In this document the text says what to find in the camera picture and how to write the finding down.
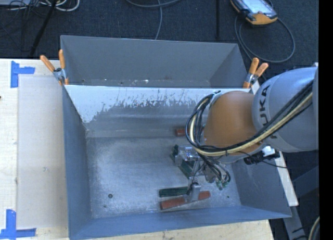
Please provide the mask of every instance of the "blue tape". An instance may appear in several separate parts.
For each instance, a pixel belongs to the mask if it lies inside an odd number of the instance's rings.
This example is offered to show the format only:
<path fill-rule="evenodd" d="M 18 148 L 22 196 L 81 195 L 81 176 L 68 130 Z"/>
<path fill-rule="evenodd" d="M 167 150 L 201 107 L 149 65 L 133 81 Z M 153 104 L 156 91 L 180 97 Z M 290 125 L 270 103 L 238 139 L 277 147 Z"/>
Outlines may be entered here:
<path fill-rule="evenodd" d="M 33 74 L 35 72 L 34 67 L 23 67 L 20 68 L 20 65 L 15 61 L 11 61 L 11 77 L 10 77 L 10 87 L 19 86 L 19 74 Z"/>
<path fill-rule="evenodd" d="M 0 239 L 16 240 L 17 237 L 32 237 L 36 234 L 36 228 L 16 230 L 16 212 L 6 210 L 6 228 L 0 231 Z"/>

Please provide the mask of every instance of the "handheld device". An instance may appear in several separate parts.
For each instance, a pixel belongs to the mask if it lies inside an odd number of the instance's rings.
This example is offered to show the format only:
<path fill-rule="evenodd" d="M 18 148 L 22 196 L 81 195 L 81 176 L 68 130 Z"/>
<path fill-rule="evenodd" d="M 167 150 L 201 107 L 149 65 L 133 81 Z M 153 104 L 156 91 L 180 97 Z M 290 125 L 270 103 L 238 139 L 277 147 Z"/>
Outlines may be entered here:
<path fill-rule="evenodd" d="M 237 12 L 254 26 L 264 26 L 277 20 L 277 13 L 266 0 L 230 0 Z"/>

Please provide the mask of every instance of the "wooden table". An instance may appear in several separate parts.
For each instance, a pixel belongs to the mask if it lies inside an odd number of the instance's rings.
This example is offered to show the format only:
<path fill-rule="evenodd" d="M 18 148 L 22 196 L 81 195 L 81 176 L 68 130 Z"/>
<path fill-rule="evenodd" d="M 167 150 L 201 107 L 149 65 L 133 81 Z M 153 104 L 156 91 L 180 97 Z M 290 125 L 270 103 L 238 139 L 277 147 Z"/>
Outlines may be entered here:
<path fill-rule="evenodd" d="M 12 60 L 19 63 L 21 68 L 25 66 L 35 68 L 34 74 L 19 75 L 17 88 L 10 88 Z M 52 61 L 52 63 L 56 68 L 60 67 L 59 61 Z M 38 85 L 40 80 L 50 84 L 50 87 Z M 68 239 L 67 203 L 64 197 L 66 186 L 62 109 L 61 107 L 48 109 L 49 105 L 53 104 L 53 89 L 61 91 L 60 88 L 57 80 L 40 60 L 0 59 L 0 224 L 5 224 L 6 209 L 16 211 L 17 229 L 28 229 L 30 226 L 32 226 L 30 228 L 36 228 L 36 236 L 27 237 L 28 239 Z M 29 108 L 20 109 L 24 104 L 19 101 L 19 98 L 34 100 L 31 102 L 34 102 L 36 107 L 31 108 L 31 113 L 27 113 Z M 32 128 L 27 130 L 27 134 L 38 134 L 39 137 L 38 141 L 30 138 L 29 147 L 22 146 L 20 142 L 25 134 L 19 129 L 22 126 L 27 128 L 27 124 L 22 125 L 19 116 L 25 118 L 25 123 L 28 121 L 31 124 Z M 42 129 L 34 130 L 35 124 Z M 19 163 L 20 158 L 26 156 L 20 153 L 20 150 L 25 148 L 31 154 L 27 163 L 25 161 Z M 280 174 L 284 174 L 281 179 L 286 180 L 284 185 L 286 185 L 289 204 L 297 205 L 293 188 L 290 187 L 291 182 L 288 185 L 290 180 L 288 171 L 281 169 Z M 268 220 L 262 220 L 103 239 L 269 240 L 274 238 Z"/>

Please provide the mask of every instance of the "green object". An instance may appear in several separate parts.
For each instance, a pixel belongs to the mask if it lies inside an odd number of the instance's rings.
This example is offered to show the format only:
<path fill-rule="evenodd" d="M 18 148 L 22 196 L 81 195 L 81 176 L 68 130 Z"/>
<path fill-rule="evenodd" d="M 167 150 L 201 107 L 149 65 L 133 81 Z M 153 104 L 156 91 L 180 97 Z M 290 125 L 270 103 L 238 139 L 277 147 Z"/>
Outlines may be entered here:
<path fill-rule="evenodd" d="M 169 196 L 181 196 L 186 194 L 187 186 L 175 187 L 175 188 L 166 188 L 159 191 L 160 197 L 169 197 Z"/>

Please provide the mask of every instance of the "gray bin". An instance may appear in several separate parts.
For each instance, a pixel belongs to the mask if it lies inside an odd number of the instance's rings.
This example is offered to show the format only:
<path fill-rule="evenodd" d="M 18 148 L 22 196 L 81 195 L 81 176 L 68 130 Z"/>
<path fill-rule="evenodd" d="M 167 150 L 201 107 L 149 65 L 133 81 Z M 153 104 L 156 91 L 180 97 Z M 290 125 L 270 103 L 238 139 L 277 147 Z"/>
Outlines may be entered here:
<path fill-rule="evenodd" d="M 277 168 L 243 160 L 226 165 L 222 191 L 199 177 L 209 199 L 159 209 L 160 189 L 188 182 L 170 158 L 188 144 L 175 128 L 205 95 L 242 90 L 237 44 L 67 35 L 60 44 L 70 239 L 291 216 Z"/>

